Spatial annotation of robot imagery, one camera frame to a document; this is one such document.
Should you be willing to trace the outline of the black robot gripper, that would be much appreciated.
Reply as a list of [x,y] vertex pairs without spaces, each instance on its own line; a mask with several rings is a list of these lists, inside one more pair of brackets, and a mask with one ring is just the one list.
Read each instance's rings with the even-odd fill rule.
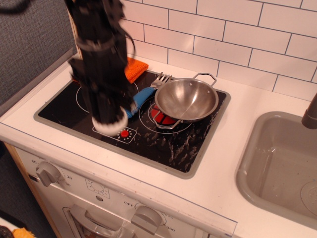
[[136,103],[125,69],[128,65],[126,42],[77,42],[82,57],[68,62],[72,77],[79,81],[88,111],[101,124],[123,119],[122,108],[134,109]]

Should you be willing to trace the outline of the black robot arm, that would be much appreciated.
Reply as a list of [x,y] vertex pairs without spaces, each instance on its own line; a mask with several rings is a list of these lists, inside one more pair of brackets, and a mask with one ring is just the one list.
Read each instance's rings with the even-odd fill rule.
[[119,0],[67,0],[77,30],[80,59],[69,61],[72,77],[82,88],[88,111],[96,124],[126,125],[126,109],[135,107],[130,82],[124,17]]

